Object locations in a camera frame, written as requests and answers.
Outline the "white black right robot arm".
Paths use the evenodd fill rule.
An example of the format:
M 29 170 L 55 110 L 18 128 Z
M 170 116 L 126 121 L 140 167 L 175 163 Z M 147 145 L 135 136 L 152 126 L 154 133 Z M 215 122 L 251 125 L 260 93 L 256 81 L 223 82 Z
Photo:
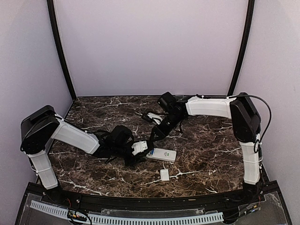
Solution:
M 166 92 L 158 104 L 166 117 L 156 125 L 150 135 L 151 141 L 161 141 L 188 116 L 217 116 L 231 119 L 233 134 L 239 141 L 244 163 L 244 183 L 239 199 L 250 203 L 257 196 L 256 185 L 261 176 L 261 144 L 265 131 L 261 130 L 261 116 L 252 102 L 253 95 L 242 92 L 235 96 L 183 96 L 176 98 Z

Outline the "white battery cover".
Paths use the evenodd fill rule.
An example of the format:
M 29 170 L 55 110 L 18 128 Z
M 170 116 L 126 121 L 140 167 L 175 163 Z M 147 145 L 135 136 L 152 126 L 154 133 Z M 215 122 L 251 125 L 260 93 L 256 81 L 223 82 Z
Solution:
M 168 169 L 162 169 L 162 170 L 160 170 L 160 179 L 162 181 L 169 181 L 170 180 Z

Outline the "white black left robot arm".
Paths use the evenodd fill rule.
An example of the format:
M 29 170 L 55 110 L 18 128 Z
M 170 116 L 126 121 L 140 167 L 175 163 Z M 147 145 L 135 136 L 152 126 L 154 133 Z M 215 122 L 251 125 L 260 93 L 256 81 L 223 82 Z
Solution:
M 76 147 L 107 162 L 122 158 L 126 166 L 141 162 L 154 148 L 149 140 L 135 141 L 130 129 L 116 126 L 111 132 L 98 130 L 88 132 L 60 117 L 50 105 L 46 105 L 21 122 L 21 146 L 34 166 L 36 174 L 48 197 L 55 204 L 66 201 L 66 193 L 58 188 L 59 182 L 46 153 L 49 140 L 57 140 Z

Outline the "white remote control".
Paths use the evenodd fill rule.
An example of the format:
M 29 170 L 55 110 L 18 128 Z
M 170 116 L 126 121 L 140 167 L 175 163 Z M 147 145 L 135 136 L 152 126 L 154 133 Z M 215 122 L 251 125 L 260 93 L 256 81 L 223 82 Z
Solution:
M 147 158 L 162 160 L 167 162 L 174 162 L 177 156 L 177 152 L 174 150 L 166 150 L 160 148 L 154 148 L 155 152 L 153 156 L 150 156 L 149 153 L 146 155 Z

